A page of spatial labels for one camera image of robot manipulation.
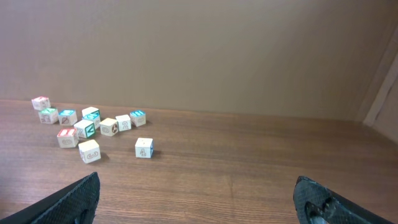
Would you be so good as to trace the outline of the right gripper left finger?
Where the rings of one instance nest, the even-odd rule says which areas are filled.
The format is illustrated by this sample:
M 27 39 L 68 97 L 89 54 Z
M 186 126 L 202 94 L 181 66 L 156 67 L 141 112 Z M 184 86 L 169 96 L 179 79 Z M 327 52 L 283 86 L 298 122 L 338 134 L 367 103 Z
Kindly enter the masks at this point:
M 97 172 L 1 219 L 9 224 L 92 224 L 100 199 Z

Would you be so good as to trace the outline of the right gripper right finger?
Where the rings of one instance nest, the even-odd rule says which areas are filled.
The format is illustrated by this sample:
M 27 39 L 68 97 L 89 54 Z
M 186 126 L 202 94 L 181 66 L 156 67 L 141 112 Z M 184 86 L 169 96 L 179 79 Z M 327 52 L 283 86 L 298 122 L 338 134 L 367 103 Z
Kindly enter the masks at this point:
M 298 177 L 293 201 L 300 224 L 392 224 L 306 176 Z

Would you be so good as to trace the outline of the red letter I block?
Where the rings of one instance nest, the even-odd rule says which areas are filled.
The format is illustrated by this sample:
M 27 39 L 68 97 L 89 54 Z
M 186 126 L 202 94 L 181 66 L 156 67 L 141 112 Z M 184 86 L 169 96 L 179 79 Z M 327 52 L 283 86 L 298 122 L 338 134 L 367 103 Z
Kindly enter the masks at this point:
M 57 134 L 58 144 L 61 148 L 74 148 L 78 145 L 79 138 L 76 128 L 61 129 Z

